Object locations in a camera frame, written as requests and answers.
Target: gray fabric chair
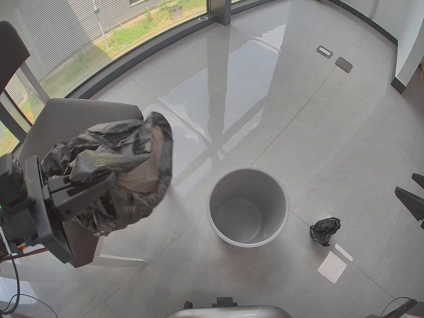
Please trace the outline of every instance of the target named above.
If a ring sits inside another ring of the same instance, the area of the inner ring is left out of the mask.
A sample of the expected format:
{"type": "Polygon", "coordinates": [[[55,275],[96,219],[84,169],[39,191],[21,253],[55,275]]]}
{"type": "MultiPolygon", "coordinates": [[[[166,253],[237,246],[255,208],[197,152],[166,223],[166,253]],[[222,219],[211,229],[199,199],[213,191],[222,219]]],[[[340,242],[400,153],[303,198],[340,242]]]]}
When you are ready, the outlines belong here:
{"type": "MultiPolygon", "coordinates": [[[[137,106],[84,99],[50,99],[31,127],[18,155],[25,160],[36,155],[39,161],[62,141],[71,139],[87,128],[112,121],[143,119],[137,106]]],[[[68,243],[75,255],[71,262],[80,267],[93,261],[99,238],[75,222],[63,223],[68,243]]]]}

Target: black cable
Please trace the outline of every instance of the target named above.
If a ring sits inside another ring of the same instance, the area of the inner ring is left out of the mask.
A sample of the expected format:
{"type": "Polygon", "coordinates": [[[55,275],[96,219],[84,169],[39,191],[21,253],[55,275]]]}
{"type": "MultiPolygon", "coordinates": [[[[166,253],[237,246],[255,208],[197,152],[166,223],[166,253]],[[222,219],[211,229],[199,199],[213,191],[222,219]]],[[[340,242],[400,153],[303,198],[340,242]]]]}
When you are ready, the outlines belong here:
{"type": "MultiPolygon", "coordinates": [[[[54,315],[56,316],[56,318],[58,318],[58,316],[57,316],[57,314],[56,314],[56,312],[55,312],[55,310],[53,310],[50,306],[48,306],[45,302],[43,302],[43,301],[41,301],[41,300],[39,300],[39,299],[37,299],[37,298],[35,298],[35,297],[33,297],[33,296],[31,296],[31,295],[28,295],[28,294],[23,294],[23,293],[21,293],[21,295],[24,295],[25,297],[30,297],[30,298],[32,298],[32,299],[35,299],[35,300],[38,300],[40,303],[43,303],[45,306],[47,306],[50,310],[52,310],[53,311],[53,313],[54,313],[54,315]]],[[[13,298],[15,298],[17,295],[15,294],[11,299],[10,299],[10,302],[9,302],[9,305],[10,305],[10,303],[12,302],[12,300],[13,300],[13,298]]]]}
{"type": "Polygon", "coordinates": [[[0,315],[10,315],[11,313],[13,313],[16,310],[16,308],[18,307],[19,299],[20,299],[20,296],[21,296],[21,286],[20,286],[20,283],[19,283],[18,269],[16,268],[16,264],[15,264],[15,261],[13,259],[12,259],[12,264],[13,264],[13,268],[15,269],[16,287],[17,287],[17,290],[16,290],[17,293],[12,297],[12,299],[14,297],[16,297],[16,302],[13,305],[13,307],[10,310],[7,311],[10,303],[12,302],[12,299],[10,299],[9,304],[7,305],[7,308],[5,310],[0,310],[0,315]]]}
{"type": "Polygon", "coordinates": [[[395,300],[402,299],[402,298],[404,298],[404,299],[408,299],[408,300],[411,300],[411,298],[408,298],[408,297],[398,297],[398,298],[393,299],[393,300],[392,300],[389,304],[387,304],[387,305],[386,305],[386,307],[384,308],[383,312],[381,312],[380,317],[382,317],[382,316],[383,316],[383,313],[384,313],[384,311],[387,309],[387,306],[389,306],[389,305],[390,305],[391,303],[393,303],[395,300]]]}

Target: tile floor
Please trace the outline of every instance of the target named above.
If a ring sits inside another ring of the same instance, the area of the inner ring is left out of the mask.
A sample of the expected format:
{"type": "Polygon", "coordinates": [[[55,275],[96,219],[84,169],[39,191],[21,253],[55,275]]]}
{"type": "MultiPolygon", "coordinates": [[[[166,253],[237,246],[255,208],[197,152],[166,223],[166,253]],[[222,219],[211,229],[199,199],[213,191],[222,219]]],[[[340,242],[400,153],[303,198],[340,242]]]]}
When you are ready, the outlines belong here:
{"type": "Polygon", "coordinates": [[[390,86],[394,51],[331,3],[280,0],[140,63],[95,99],[161,112],[172,126],[165,199],[103,247],[147,266],[74,269],[41,254],[19,265],[23,283],[73,318],[165,318],[186,300],[209,307],[217,296],[293,318],[362,318],[399,296],[424,300],[424,231],[394,195],[400,186],[424,196],[411,180],[424,173],[424,83],[414,76],[403,95],[390,86]],[[350,73],[334,65],[338,56],[350,73]],[[291,208],[278,238],[253,249],[221,241],[205,214],[215,179],[246,165],[273,173],[291,208]],[[341,229],[323,248],[309,226],[328,215],[341,229]]]}

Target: baseboard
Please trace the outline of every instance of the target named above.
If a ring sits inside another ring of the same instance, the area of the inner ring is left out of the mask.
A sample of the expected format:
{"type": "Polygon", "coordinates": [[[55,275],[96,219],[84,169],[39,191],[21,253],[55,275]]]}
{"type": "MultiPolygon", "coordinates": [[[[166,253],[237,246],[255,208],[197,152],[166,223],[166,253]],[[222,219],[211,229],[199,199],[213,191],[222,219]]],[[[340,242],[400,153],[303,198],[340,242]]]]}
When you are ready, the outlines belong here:
{"type": "Polygon", "coordinates": [[[396,51],[394,56],[394,62],[393,62],[393,69],[392,69],[392,79],[390,85],[395,88],[396,91],[398,91],[400,94],[402,94],[406,86],[399,81],[398,78],[395,77],[396,75],[396,62],[397,62],[397,46],[398,46],[398,40],[391,35],[389,32],[387,32],[383,27],[381,27],[379,24],[375,23],[371,18],[367,17],[366,15],[359,12],[357,9],[353,8],[352,6],[349,6],[347,3],[344,3],[340,0],[328,0],[329,2],[334,3],[335,5],[347,10],[349,13],[353,14],[357,18],[361,19],[362,21],[366,22],[368,25],[370,25],[372,28],[374,28],[376,31],[384,35],[387,39],[389,39],[392,43],[396,45],[396,51]]]}

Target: full garbage bag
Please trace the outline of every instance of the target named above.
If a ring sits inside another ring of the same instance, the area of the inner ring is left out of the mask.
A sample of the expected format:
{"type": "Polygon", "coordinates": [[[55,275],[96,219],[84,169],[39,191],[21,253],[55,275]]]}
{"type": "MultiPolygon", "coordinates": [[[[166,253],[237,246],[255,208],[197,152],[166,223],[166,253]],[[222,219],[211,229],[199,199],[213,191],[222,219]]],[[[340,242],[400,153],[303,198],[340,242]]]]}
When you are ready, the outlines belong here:
{"type": "Polygon", "coordinates": [[[107,235],[147,217],[163,199],[172,178],[171,127],[156,112],[145,121],[98,124],[52,148],[41,169],[46,179],[69,175],[73,184],[114,172],[114,187],[72,219],[107,235]]]}
{"type": "Polygon", "coordinates": [[[340,228],[340,219],[331,217],[318,220],[310,227],[311,237],[322,246],[330,246],[330,237],[340,228]]]}

